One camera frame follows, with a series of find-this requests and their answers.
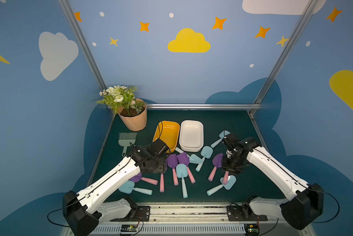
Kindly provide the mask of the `blue round shovel centre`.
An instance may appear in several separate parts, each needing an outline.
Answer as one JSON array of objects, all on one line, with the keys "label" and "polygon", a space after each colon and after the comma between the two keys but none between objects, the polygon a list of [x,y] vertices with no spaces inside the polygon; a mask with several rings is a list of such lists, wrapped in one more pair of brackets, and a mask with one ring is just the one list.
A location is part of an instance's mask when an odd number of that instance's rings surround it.
[{"label": "blue round shovel centre", "polygon": [[187,166],[185,164],[178,164],[176,166],[176,174],[177,174],[177,177],[181,179],[182,195],[183,195],[183,198],[186,199],[188,198],[188,192],[187,192],[187,187],[185,183],[185,178],[188,177]]}]

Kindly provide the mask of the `blue shovel under purple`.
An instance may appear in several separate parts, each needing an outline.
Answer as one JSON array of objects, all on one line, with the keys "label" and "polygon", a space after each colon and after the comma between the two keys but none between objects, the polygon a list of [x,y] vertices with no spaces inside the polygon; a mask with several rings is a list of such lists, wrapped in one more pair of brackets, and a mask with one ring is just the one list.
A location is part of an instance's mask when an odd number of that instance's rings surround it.
[{"label": "blue shovel under purple", "polygon": [[[175,148],[175,151],[177,151],[178,153],[185,153],[186,154],[185,151],[183,151],[182,149],[180,149],[178,147]],[[187,155],[187,156],[189,157],[189,161],[192,164],[201,164],[203,162],[203,160],[195,154]]]}]

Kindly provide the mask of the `purple square shovel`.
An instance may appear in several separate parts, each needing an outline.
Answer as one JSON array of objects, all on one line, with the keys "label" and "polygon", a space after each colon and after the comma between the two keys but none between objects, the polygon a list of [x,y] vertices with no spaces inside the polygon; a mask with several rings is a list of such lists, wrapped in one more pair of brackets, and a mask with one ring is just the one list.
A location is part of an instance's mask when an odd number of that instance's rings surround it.
[{"label": "purple square shovel", "polygon": [[160,192],[164,193],[165,192],[165,180],[164,180],[164,174],[167,171],[168,165],[167,161],[165,161],[165,168],[164,171],[160,175]]},{"label": "purple square shovel", "polygon": [[187,167],[188,177],[189,177],[191,183],[194,184],[196,182],[196,180],[195,180],[191,170],[188,167],[188,165],[190,163],[188,155],[185,152],[180,153],[179,155],[177,155],[177,160],[178,160],[179,164],[184,164]]},{"label": "purple square shovel", "polygon": [[172,169],[174,186],[178,186],[178,178],[177,178],[177,174],[176,174],[176,166],[178,165],[178,160],[177,160],[176,154],[171,154],[167,158],[167,165],[168,165],[168,167],[170,167]]},{"label": "purple square shovel", "polygon": [[229,171],[225,171],[222,184],[223,184],[223,185],[227,185],[228,179],[229,179]]}]

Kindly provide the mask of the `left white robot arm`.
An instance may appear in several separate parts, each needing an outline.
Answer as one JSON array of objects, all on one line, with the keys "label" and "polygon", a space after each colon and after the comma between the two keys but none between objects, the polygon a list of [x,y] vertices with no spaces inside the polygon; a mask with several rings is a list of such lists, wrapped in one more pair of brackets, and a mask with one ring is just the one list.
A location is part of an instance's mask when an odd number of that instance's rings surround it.
[{"label": "left white robot arm", "polygon": [[133,145],[122,161],[96,182],[62,198],[62,215],[76,236],[89,235],[100,223],[125,218],[133,208],[127,199],[105,203],[116,190],[139,173],[162,173],[171,154],[161,139],[147,146]]}]

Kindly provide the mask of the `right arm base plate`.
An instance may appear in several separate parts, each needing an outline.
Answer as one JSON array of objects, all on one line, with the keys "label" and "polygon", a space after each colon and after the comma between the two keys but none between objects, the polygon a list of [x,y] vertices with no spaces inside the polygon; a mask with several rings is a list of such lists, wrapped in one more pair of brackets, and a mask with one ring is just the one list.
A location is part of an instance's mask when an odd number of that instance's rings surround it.
[{"label": "right arm base plate", "polygon": [[229,205],[226,211],[229,221],[268,221],[266,215],[256,215],[247,205]]}]

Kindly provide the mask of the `purple pointed shovel pink handle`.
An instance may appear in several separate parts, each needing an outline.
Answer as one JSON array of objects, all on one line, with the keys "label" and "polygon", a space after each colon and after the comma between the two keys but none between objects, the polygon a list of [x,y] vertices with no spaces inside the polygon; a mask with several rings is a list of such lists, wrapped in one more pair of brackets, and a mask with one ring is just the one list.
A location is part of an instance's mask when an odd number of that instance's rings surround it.
[{"label": "purple pointed shovel pink handle", "polygon": [[154,179],[143,177],[142,173],[139,173],[136,176],[132,177],[130,179],[130,181],[132,181],[134,183],[138,183],[139,181],[144,181],[144,182],[150,183],[152,185],[157,185],[158,184],[158,180],[154,180]]}]

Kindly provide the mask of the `blue pointed shovel front right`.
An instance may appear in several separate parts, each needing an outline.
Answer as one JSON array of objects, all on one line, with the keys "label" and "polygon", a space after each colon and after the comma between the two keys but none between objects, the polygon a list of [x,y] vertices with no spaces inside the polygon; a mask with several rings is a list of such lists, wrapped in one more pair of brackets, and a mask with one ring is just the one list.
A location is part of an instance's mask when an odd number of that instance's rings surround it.
[{"label": "blue pointed shovel front right", "polygon": [[226,184],[224,184],[224,178],[221,178],[220,183],[221,183],[220,185],[208,190],[206,192],[207,195],[211,196],[212,194],[216,193],[217,191],[219,191],[222,188],[224,188],[225,190],[230,190],[234,186],[234,184],[236,183],[236,176],[229,175]]}]

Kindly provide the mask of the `green toy rake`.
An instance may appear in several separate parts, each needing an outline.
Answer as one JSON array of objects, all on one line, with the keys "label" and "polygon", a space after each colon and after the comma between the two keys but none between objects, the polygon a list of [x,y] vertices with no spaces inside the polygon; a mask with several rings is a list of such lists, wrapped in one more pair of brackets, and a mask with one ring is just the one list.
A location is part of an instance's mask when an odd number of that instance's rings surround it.
[{"label": "green toy rake", "polygon": [[123,149],[122,149],[122,157],[126,156],[128,147],[130,147],[131,145],[135,144],[136,137],[137,137],[137,132],[120,133],[119,134],[118,144],[121,147],[123,147]]}]

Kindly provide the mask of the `blue shovel far right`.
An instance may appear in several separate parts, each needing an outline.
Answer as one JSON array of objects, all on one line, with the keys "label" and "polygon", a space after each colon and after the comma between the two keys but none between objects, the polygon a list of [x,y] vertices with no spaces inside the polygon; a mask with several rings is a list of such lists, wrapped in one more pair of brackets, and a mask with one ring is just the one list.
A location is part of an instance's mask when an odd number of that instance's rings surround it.
[{"label": "blue shovel far right", "polygon": [[229,134],[230,134],[230,132],[227,131],[227,130],[222,131],[222,132],[219,134],[219,139],[218,139],[217,141],[215,141],[214,143],[212,143],[212,144],[210,145],[210,147],[211,147],[211,148],[215,148],[218,144],[221,143],[221,141],[224,139],[224,137],[225,137],[226,135],[229,135]]}]

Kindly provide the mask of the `blue shovel front left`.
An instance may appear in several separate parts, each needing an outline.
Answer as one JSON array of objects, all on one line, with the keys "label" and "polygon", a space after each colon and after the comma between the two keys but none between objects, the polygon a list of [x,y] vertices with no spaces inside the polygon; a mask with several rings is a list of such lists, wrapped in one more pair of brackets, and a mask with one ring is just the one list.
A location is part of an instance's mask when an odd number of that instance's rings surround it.
[{"label": "blue shovel front left", "polygon": [[135,183],[133,181],[126,181],[122,186],[118,188],[118,190],[125,194],[131,194],[133,191],[140,192],[146,195],[152,195],[153,193],[153,191],[150,189],[135,187]]}]

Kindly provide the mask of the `white plastic storage box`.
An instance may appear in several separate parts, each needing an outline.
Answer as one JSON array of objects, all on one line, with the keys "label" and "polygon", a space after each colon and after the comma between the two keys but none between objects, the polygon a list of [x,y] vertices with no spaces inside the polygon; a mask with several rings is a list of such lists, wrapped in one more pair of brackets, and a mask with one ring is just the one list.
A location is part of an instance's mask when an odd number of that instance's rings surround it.
[{"label": "white plastic storage box", "polygon": [[204,125],[199,121],[184,120],[180,126],[179,145],[183,151],[199,152],[204,146]]}]

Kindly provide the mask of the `yellow plastic storage box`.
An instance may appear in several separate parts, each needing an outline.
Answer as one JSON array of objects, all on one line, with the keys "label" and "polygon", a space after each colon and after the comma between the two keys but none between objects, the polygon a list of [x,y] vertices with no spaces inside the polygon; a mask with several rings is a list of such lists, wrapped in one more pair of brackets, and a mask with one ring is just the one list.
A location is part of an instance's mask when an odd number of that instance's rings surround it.
[{"label": "yellow plastic storage box", "polygon": [[176,122],[161,121],[158,123],[153,142],[161,139],[170,149],[171,152],[175,151],[177,147],[180,132],[180,125]]}]

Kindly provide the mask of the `circuit board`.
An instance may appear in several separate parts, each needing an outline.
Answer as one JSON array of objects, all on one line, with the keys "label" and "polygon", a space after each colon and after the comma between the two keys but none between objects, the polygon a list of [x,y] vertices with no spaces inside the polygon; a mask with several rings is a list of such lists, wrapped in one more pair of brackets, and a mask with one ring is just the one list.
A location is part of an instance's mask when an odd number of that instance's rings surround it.
[{"label": "circuit board", "polygon": [[135,234],[138,232],[138,226],[137,225],[126,225],[123,224],[120,227],[120,231],[121,234]]},{"label": "circuit board", "polygon": [[245,236],[259,236],[259,225],[258,224],[245,224]]}]

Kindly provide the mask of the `left circuit board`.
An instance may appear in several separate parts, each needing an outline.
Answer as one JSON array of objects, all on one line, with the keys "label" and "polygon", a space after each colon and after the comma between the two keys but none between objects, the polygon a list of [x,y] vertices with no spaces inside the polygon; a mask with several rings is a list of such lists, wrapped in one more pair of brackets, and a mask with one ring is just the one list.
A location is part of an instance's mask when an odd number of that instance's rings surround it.
[{"label": "left circuit board", "polygon": [[135,234],[138,232],[138,226],[137,225],[126,225],[123,224],[120,227],[120,231],[121,234]]}]

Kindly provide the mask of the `potted artificial flower plant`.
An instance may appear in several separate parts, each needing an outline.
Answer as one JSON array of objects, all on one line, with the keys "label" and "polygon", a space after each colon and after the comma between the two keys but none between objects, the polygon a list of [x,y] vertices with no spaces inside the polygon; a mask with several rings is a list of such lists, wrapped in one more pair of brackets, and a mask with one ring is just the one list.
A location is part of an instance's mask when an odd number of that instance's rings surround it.
[{"label": "potted artificial flower plant", "polygon": [[113,115],[118,115],[131,131],[143,130],[147,125],[147,104],[135,96],[136,86],[116,85],[101,90],[102,97],[97,104],[104,104],[111,109]]}]

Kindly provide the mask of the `right circuit board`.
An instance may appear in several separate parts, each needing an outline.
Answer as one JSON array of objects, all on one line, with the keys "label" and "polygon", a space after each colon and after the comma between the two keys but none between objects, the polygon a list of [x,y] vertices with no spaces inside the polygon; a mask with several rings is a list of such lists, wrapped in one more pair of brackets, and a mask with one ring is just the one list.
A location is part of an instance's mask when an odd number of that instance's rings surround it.
[{"label": "right circuit board", "polygon": [[245,236],[259,236],[259,225],[258,224],[245,224]]}]

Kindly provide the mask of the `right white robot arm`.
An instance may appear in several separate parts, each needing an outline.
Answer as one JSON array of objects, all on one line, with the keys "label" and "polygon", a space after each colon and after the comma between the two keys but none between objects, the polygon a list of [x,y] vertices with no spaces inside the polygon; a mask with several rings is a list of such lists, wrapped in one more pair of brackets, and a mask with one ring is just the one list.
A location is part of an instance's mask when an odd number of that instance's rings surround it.
[{"label": "right white robot arm", "polygon": [[245,203],[246,211],[284,219],[290,226],[303,230],[323,214],[324,190],[299,178],[252,137],[240,140],[233,133],[224,135],[226,157],[223,183],[228,184],[233,174],[244,170],[245,162],[261,170],[283,193],[283,199],[255,197]]}]

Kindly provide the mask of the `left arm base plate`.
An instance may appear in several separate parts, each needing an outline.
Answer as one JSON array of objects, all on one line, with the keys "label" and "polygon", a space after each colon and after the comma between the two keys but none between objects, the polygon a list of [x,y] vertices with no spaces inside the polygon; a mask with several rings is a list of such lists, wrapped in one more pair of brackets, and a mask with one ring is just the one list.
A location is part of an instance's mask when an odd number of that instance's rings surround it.
[{"label": "left arm base plate", "polygon": [[129,222],[129,221],[136,221],[139,218],[144,222],[149,221],[150,217],[150,206],[137,206],[133,207],[130,212],[124,218],[117,218],[110,220],[111,222]]}]

